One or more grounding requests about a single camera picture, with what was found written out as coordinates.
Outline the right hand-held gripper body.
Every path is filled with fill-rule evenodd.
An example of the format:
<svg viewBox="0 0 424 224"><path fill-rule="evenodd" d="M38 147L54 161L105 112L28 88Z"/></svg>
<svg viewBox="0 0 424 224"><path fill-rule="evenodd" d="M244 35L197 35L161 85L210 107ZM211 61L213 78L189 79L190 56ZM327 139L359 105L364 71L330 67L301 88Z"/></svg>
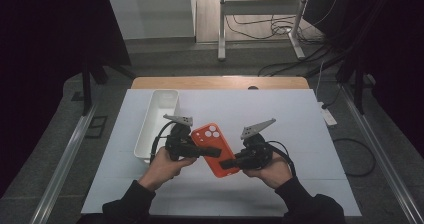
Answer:
<svg viewBox="0 0 424 224"><path fill-rule="evenodd" d="M276 121L275 118L243 128L240 139L244 149L235 155L240 169L261 169L272 159L273 151L260 132Z"/></svg>

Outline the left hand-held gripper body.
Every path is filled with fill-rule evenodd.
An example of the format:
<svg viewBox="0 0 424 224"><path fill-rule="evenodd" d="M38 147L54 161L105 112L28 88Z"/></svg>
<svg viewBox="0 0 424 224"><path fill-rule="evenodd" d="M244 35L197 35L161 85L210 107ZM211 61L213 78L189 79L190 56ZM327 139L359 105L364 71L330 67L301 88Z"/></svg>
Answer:
<svg viewBox="0 0 424 224"><path fill-rule="evenodd" d="M171 159L177 161L180 157L198 158L199 150L190 137L193 118L168 114L165 114L164 118L173 125L165 142L165 149L169 152Z"/></svg>

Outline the orange phone case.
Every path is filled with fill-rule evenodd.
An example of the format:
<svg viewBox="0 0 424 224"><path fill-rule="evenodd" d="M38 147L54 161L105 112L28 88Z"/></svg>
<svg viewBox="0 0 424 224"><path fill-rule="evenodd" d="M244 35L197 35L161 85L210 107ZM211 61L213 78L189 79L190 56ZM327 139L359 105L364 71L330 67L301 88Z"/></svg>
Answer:
<svg viewBox="0 0 424 224"><path fill-rule="evenodd" d="M206 163L217 178L223 178L239 171L239 168L232 164L235 156L217 124L209 123L193 130L191 138L198 147L219 150L218 156L204 155Z"/></svg>

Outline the white plastic bin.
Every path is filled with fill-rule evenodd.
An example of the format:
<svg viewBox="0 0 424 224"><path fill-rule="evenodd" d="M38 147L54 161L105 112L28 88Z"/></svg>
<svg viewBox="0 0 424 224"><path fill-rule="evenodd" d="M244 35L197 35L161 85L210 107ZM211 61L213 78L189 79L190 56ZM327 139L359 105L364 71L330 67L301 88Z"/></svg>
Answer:
<svg viewBox="0 0 424 224"><path fill-rule="evenodd" d="M134 155L140 160L149 163L151 150L155 138L160 130L169 122L164 115L173 116L179 101L177 90L154 90L146 115L141 126L139 137L134 148Z"/></svg>

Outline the person's right hand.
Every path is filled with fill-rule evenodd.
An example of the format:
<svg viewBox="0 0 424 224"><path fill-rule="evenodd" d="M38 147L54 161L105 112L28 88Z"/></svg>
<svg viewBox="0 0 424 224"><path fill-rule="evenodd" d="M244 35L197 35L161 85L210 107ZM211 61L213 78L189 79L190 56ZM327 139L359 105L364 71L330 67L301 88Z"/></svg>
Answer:
<svg viewBox="0 0 424 224"><path fill-rule="evenodd" d="M273 153L266 167L257 170L244 169L243 173L250 178L259 178L272 189L277 189L293 177L286 160L277 153Z"/></svg>

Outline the person's left hand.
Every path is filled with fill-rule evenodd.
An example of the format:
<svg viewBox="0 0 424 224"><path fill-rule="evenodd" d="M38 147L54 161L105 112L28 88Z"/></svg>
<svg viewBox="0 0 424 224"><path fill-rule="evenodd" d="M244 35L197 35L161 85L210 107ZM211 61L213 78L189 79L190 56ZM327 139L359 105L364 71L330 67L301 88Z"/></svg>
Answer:
<svg viewBox="0 0 424 224"><path fill-rule="evenodd" d="M147 171L139 178L138 183L147 190L154 192L165 182L178 176L181 170L192 165L196 158L182 158L173 161L169 152L160 148Z"/></svg>

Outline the wooden table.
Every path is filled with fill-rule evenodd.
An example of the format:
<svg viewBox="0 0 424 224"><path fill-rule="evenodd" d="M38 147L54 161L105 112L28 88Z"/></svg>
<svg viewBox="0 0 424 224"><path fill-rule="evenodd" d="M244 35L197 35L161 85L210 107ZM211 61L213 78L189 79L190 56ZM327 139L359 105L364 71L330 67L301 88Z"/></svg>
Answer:
<svg viewBox="0 0 424 224"><path fill-rule="evenodd" d="M138 77L132 89L309 89L303 77L187 76Z"/></svg>

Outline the white power strip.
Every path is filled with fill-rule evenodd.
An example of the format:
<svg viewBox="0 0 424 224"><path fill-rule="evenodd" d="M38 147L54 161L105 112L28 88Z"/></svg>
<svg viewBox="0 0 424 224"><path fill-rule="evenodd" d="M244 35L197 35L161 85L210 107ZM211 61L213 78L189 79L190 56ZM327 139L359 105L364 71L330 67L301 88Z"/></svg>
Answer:
<svg viewBox="0 0 424 224"><path fill-rule="evenodd" d="M328 127L330 126L336 126L337 121L333 117L333 115L330 113L330 111L325 107L325 104L323 102L319 102L318 106L320 107L320 112L323 116L323 119Z"/></svg>

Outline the black stand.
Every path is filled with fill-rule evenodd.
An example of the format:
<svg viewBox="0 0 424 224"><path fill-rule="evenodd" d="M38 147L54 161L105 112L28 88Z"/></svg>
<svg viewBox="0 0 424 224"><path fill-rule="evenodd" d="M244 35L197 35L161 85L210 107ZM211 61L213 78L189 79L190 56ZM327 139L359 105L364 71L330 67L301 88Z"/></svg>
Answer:
<svg viewBox="0 0 424 224"><path fill-rule="evenodd" d="M120 74L123 74L124 76L128 77L130 80L134 80L137 77L135 73L125 69L121 65L107 62L106 66L117 71ZM100 85L105 84L108 80L108 76L106 74L106 71L103 65L90 64L88 61L84 61L82 63L82 87L83 87L83 102L84 102L84 109L82 112L83 116L87 116L89 113L89 110L93 106L91 78L94 78L94 81Z"/></svg>
<svg viewBox="0 0 424 224"><path fill-rule="evenodd" d="M351 77L354 77L353 102L360 114L363 110L363 88L364 88L364 69L362 59L356 57L345 57L343 64L336 74L336 80L339 83L347 83Z"/></svg>

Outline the white cabinet panel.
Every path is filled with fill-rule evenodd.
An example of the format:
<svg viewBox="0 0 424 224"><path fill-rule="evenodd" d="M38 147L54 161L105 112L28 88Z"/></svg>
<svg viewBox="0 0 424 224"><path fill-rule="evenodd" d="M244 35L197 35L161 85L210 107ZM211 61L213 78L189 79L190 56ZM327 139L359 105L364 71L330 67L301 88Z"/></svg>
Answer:
<svg viewBox="0 0 424 224"><path fill-rule="evenodd" d="M109 0L125 40L195 36L192 0Z"/></svg>

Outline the aluminium rail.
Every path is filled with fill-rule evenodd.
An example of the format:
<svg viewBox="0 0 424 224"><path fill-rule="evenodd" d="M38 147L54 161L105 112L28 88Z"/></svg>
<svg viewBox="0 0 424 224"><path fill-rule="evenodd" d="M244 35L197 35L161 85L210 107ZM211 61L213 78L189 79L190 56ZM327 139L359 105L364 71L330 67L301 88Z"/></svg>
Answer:
<svg viewBox="0 0 424 224"><path fill-rule="evenodd" d="M408 190L406 184L389 159L389 156L381 145L380 139L375 134L368 119L364 114L361 114L355 106L352 92L349 90L346 84L340 84L340 88L343 98L347 103L349 110L355 119L355 122L359 126L359 129L361 130L361 133L366 142L370 145L370 149L373 151L376 157L380 170L385 176L385 179L390 186L395 198L397 199L397 202L399 203L408 222L410 224L424 224L424 215L418 208L418 205L413 199L412 194Z"/></svg>
<svg viewBox="0 0 424 224"><path fill-rule="evenodd" d="M93 104L78 120L29 224L47 224L96 109Z"/></svg>

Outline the white metal desk frame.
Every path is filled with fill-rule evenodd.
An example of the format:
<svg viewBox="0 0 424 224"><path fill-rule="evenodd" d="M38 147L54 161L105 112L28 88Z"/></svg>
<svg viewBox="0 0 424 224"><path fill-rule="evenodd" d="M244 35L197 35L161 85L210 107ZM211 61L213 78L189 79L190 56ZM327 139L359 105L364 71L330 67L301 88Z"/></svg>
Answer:
<svg viewBox="0 0 424 224"><path fill-rule="evenodd" d="M218 60L224 61L226 58L224 22L227 15L295 15L288 37L297 58L304 60L306 56L300 46L297 31L306 3L307 0L220 0Z"/></svg>

